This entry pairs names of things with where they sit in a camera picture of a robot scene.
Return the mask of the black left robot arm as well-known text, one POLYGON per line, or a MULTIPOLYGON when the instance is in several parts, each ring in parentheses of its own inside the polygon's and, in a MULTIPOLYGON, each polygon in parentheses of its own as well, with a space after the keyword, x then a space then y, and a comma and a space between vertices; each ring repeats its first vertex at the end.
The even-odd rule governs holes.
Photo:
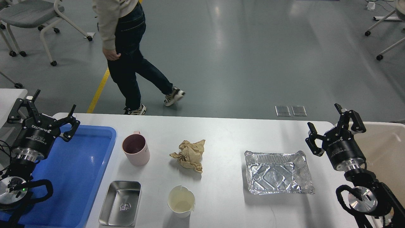
POLYGON ((26 208, 53 195, 52 182, 34 181, 32 173, 41 160, 48 158, 55 140, 59 137, 69 142, 80 125, 73 116, 76 105, 59 120, 40 113, 35 106, 39 94, 37 90, 32 98, 16 99, 7 118, 8 123, 21 122, 22 128, 10 147, 10 164, 1 172, 1 210, 12 211, 8 221, 1 221, 6 228, 23 228, 18 222, 26 208))

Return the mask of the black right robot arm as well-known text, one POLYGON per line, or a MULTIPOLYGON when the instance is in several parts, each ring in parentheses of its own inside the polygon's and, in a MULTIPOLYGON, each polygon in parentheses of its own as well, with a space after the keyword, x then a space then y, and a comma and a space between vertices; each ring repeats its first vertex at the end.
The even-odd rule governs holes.
POLYGON ((345 179, 353 183, 353 187, 341 185, 336 189, 339 204, 359 228, 372 227, 367 216, 383 217, 383 228, 403 228, 404 207, 391 189, 367 170, 366 157, 354 138, 356 133, 366 132, 359 113, 337 103, 334 106, 340 115, 337 124, 319 135, 314 124, 308 122, 305 141, 314 155, 327 154, 333 169, 343 171, 345 179))

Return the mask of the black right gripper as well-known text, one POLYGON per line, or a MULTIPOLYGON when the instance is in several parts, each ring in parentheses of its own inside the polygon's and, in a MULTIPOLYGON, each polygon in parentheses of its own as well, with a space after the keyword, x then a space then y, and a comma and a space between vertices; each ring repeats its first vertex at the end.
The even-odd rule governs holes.
POLYGON ((340 114, 335 128, 325 132, 323 136, 318 134, 313 123, 308 122, 309 133, 305 142, 313 155, 321 157, 326 152, 334 170, 348 172, 359 169, 366 163, 366 157, 353 136, 356 133, 365 133, 366 127, 358 112, 346 110, 338 103, 334 106, 340 114), (316 139, 323 142, 322 148, 316 145, 316 139))

